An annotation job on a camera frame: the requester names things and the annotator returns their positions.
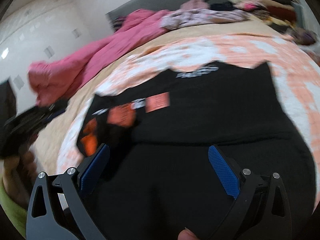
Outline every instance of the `pink blanket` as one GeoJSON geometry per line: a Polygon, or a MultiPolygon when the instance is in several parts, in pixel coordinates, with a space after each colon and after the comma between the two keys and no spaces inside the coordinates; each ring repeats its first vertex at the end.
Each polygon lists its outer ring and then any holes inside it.
{"type": "Polygon", "coordinates": [[[160,27],[169,11],[140,9],[128,15],[121,29],[112,36],[94,41],[75,53],[52,63],[34,62],[28,77],[37,93],[36,104],[48,106],[59,98],[70,98],[103,68],[127,52],[168,32],[160,27]]]}

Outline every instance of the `brown fabric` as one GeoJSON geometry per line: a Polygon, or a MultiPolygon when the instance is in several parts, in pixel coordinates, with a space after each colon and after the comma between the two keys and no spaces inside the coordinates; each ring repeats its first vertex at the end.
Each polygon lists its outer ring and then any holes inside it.
{"type": "Polygon", "coordinates": [[[263,21],[267,20],[270,16],[270,13],[266,10],[254,10],[251,13],[263,21]]]}
{"type": "Polygon", "coordinates": [[[297,20],[296,13],[294,11],[274,6],[268,6],[267,8],[271,15],[279,18],[280,20],[287,20],[289,22],[295,22],[297,20]]]}
{"type": "Polygon", "coordinates": [[[273,0],[262,0],[261,3],[263,5],[265,5],[266,7],[273,6],[273,7],[278,7],[278,8],[283,8],[283,9],[287,9],[287,10],[290,10],[290,11],[294,11],[294,7],[293,6],[284,5],[284,4],[278,3],[278,2],[273,1],[273,0]]]}
{"type": "Polygon", "coordinates": [[[291,0],[272,0],[272,1],[275,1],[275,2],[278,2],[278,3],[281,3],[281,4],[285,4],[285,5],[291,5],[292,4],[291,0]]]}
{"type": "Polygon", "coordinates": [[[281,34],[284,34],[289,26],[285,26],[285,25],[278,25],[278,24],[275,24],[275,23],[272,23],[271,25],[269,25],[270,28],[274,29],[275,31],[281,33],[281,34]]]}

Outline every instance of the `blue gripper pad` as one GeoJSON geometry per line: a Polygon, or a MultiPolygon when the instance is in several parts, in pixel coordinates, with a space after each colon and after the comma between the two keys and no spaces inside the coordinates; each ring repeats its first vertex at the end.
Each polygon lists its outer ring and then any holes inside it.
{"type": "Polygon", "coordinates": [[[107,145],[104,145],[100,151],[95,155],[94,159],[88,165],[85,172],[79,180],[78,193],[81,197],[92,193],[95,185],[98,182],[105,166],[110,158],[110,150],[107,145]]]}
{"type": "Polygon", "coordinates": [[[219,177],[220,182],[227,194],[233,196],[234,199],[237,199],[240,193],[238,177],[234,174],[234,172],[225,161],[225,159],[221,156],[216,147],[209,147],[208,157],[212,168],[219,177]]]}

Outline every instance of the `orange tag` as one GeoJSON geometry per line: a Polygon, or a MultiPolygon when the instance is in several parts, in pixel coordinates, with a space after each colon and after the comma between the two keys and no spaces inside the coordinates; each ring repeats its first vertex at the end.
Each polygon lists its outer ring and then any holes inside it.
{"type": "Polygon", "coordinates": [[[169,92],[146,98],[146,113],[170,106],[169,92]]]}
{"type": "Polygon", "coordinates": [[[107,123],[125,128],[131,127],[136,120],[136,111],[131,108],[132,103],[115,106],[110,109],[107,123]]]}
{"type": "Polygon", "coordinates": [[[84,145],[84,150],[87,156],[93,155],[98,148],[98,139],[93,133],[90,133],[84,136],[81,139],[82,144],[84,145]]]}

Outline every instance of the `finger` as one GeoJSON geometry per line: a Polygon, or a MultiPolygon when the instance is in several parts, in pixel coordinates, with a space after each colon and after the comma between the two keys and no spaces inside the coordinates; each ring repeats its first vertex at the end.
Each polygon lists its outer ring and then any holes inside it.
{"type": "Polygon", "coordinates": [[[23,166],[27,166],[29,163],[33,163],[35,161],[35,155],[31,151],[27,151],[25,154],[21,156],[21,160],[23,166]]]}
{"type": "Polygon", "coordinates": [[[37,164],[36,163],[29,163],[26,165],[26,170],[28,171],[28,175],[32,175],[34,172],[36,172],[37,164]]]}
{"type": "Polygon", "coordinates": [[[4,173],[8,175],[11,174],[12,171],[14,171],[19,165],[19,161],[20,158],[18,156],[11,156],[6,158],[3,163],[4,173]]]}
{"type": "Polygon", "coordinates": [[[30,148],[30,146],[38,139],[38,134],[32,135],[28,142],[27,142],[27,150],[30,148]]]}
{"type": "Polygon", "coordinates": [[[38,134],[32,135],[29,139],[30,145],[33,144],[37,139],[38,139],[38,134]]]}
{"type": "Polygon", "coordinates": [[[198,237],[194,233],[192,233],[189,229],[185,229],[180,232],[178,236],[178,240],[199,240],[198,237]]]}

